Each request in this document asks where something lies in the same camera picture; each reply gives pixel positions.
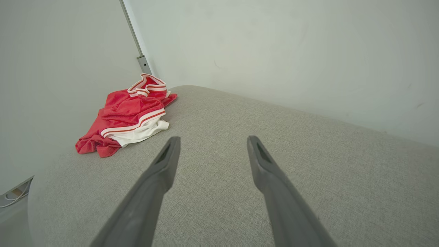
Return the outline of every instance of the red fabric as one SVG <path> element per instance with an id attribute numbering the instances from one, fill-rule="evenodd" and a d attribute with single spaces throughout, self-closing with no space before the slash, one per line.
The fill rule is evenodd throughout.
<path id="1" fill-rule="evenodd" d="M 157 85 L 150 77 L 145 78 L 144 74 L 142 75 L 147 82 L 138 89 L 140 92 L 144 92 L 142 89 L 147 88 L 148 85 Z M 157 114 L 153 113 L 154 111 L 164 113 L 164 110 L 160 111 L 160 109 L 177 98 L 176 94 L 171 94 L 166 97 L 166 90 L 147 92 L 147 96 L 137 93 L 130 94 L 128 90 L 110 93 L 107 97 L 105 107 L 99 110 L 97 118 L 87 134 L 81 137 L 76 143 L 76 151 L 80 154 L 84 154 L 97 150 L 100 157 L 113 155 L 121 146 L 117 141 L 105 138 L 104 136 L 108 131 L 102 133 L 103 130 L 130 126 L 135 128 L 135 125 L 139 124 L 141 117 L 143 117 L 144 122 L 150 118 L 150 116 L 146 116 L 146 114 L 153 114 L 152 117 L 156 117 Z"/>

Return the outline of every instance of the metal bracket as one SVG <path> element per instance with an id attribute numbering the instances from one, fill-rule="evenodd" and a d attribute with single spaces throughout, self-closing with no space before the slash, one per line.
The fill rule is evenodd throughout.
<path id="1" fill-rule="evenodd" d="M 148 65 L 148 62 L 146 61 L 145 56 L 138 57 L 137 61 L 139 62 L 139 65 L 142 68 L 143 73 L 152 75 L 151 69 L 149 68 L 149 65 Z"/>

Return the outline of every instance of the gray upholstery fabric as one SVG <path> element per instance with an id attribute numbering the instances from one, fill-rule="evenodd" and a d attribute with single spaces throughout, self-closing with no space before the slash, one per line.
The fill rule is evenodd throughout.
<path id="1" fill-rule="evenodd" d="M 246 139 L 257 135 L 341 246 L 438 245 L 439 149 L 195 86 L 172 89 L 170 128 L 109 158 L 74 149 L 37 174 L 37 246 L 86 246 L 166 140 L 181 136 L 156 245 L 273 245 Z"/>

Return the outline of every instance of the white cable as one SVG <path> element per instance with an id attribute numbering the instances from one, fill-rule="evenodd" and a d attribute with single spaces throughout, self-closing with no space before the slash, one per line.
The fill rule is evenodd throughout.
<path id="1" fill-rule="evenodd" d="M 26 191 L 27 188 L 29 187 L 29 184 L 30 184 L 30 180 L 29 180 L 29 182 L 27 183 L 26 188 L 23 190 L 22 194 L 21 194 L 19 197 L 13 199 L 12 202 L 9 203 L 9 204 L 6 204 L 6 205 L 4 205 L 4 206 L 0 206 L 0 208 L 8 207 L 8 206 L 10 206 L 10 205 L 12 205 L 12 204 L 18 202 L 18 200 L 20 200 L 21 198 L 23 198 L 23 197 L 26 196 L 27 194 L 29 194 L 29 192 L 25 194 L 25 191 Z"/>
<path id="2" fill-rule="evenodd" d="M 27 192 L 26 194 L 24 194 L 24 195 L 22 196 L 22 198 L 25 197 L 25 196 L 27 196 L 28 194 L 29 194 L 29 192 Z M 7 196 L 7 194 L 4 195 L 4 198 L 5 198 L 6 200 L 8 200 L 8 201 L 15 201 L 15 200 L 17 199 L 17 198 L 11 199 L 11 198 L 9 198 L 9 197 Z"/>

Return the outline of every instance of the white stripe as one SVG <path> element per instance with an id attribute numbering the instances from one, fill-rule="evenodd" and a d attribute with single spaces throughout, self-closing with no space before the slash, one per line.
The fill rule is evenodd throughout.
<path id="1" fill-rule="evenodd" d="M 145 73 L 142 73 L 140 76 L 142 77 L 142 79 L 140 81 L 136 82 L 133 86 L 131 86 L 127 90 L 128 93 L 130 94 L 130 97 L 135 97 L 138 94 L 142 94 L 142 95 L 148 96 L 149 91 L 166 91 L 166 83 L 164 83 L 159 78 L 157 78 L 157 77 L 155 77 L 153 75 L 145 74 Z M 146 84 L 148 77 L 151 78 L 158 85 L 155 85 L 155 84 L 146 85 L 145 90 L 147 91 L 147 93 L 146 94 L 145 93 L 140 93 L 137 89 L 142 88 Z"/>
<path id="2" fill-rule="evenodd" d="M 144 119 L 147 119 L 147 118 L 149 118 L 149 117 L 151 117 L 151 116 L 154 116 L 155 114 L 158 114 L 158 113 L 160 113 L 160 112 L 164 112 L 164 111 L 165 111 L 165 108 L 161 108 L 160 110 L 155 110 L 155 111 L 153 111 L 153 112 L 146 113 L 145 115 L 143 115 L 143 116 L 141 116 L 141 117 L 139 118 L 139 122 L 138 122 L 137 124 L 135 124 L 135 125 L 125 126 L 125 127 L 106 128 L 106 129 L 104 129 L 103 131 L 101 131 L 100 134 L 101 134 L 101 136 L 106 137 L 107 135 L 111 134 L 111 133 L 108 133 L 108 134 L 104 135 L 105 133 L 107 133 L 107 132 L 109 132 L 109 131 L 121 131 L 121 132 L 119 132 L 119 133 L 123 133 L 122 131 L 130 131 L 131 129 L 134 129 L 134 128 L 138 128 L 138 127 L 140 127 L 140 123 L 141 123 Z M 147 122 L 149 122 L 149 121 L 151 121 L 151 120 L 154 120 L 154 119 L 156 119 L 156 118 L 159 118 L 159 117 L 161 117 L 161 116 L 164 116 L 165 114 L 166 114 L 166 113 L 163 113 L 163 114 L 159 114 L 159 115 L 157 115 L 157 116 L 155 116 L 155 117 L 152 117 L 152 118 L 148 119 L 147 121 L 143 122 L 143 124 L 145 124 L 145 123 L 147 123 Z"/>
<path id="3" fill-rule="evenodd" d="M 166 87 L 162 87 L 162 88 L 149 88 L 149 91 L 166 91 Z"/>

